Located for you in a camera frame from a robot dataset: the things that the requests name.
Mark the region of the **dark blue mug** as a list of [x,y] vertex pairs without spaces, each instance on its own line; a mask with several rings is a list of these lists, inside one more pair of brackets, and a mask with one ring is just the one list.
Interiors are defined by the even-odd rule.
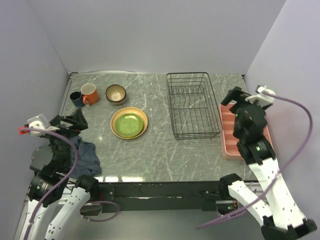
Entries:
[[69,95],[70,100],[76,108],[82,108],[85,104],[83,102],[83,95],[79,91],[74,91]]

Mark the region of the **orange mug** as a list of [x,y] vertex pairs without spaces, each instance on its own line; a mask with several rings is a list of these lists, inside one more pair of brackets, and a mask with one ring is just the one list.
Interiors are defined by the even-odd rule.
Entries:
[[97,87],[93,83],[84,84],[81,87],[80,92],[83,95],[82,102],[85,105],[96,104],[99,101],[99,95],[98,95]]

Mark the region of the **dark brown patterned bowl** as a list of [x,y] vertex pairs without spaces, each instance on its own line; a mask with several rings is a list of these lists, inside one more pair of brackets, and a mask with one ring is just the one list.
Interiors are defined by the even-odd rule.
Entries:
[[113,105],[122,105],[127,97],[127,92],[124,87],[119,84],[112,84],[105,91],[106,99]]

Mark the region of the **beige plate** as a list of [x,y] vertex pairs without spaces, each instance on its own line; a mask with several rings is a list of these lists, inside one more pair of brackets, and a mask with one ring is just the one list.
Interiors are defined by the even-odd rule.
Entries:
[[142,135],[148,126],[147,115],[139,108],[124,107],[111,118],[112,132],[122,139],[134,139]]

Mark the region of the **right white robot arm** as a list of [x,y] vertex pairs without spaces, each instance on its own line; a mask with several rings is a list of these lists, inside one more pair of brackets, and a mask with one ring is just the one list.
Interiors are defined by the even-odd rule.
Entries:
[[271,143],[264,135],[267,126],[266,109],[273,105],[275,93],[259,85],[256,94],[248,94],[238,86],[228,91],[221,101],[235,115],[233,136],[236,146],[256,176],[263,193],[257,196],[236,174],[221,178],[220,196],[234,198],[243,205],[236,210],[236,216],[248,211],[259,223],[266,240],[298,240],[317,230],[314,220],[308,219],[293,199]]

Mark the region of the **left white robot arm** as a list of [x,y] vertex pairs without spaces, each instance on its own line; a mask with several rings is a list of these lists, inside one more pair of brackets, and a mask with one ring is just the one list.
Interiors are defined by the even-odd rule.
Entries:
[[30,118],[18,129],[48,139],[49,143],[33,153],[30,169],[34,171],[27,195],[27,213],[19,239],[59,240],[68,221],[87,201],[100,195],[96,173],[82,164],[84,152],[94,154],[94,147],[80,146],[79,134],[88,128],[81,108],[67,116],[48,120],[43,114]]

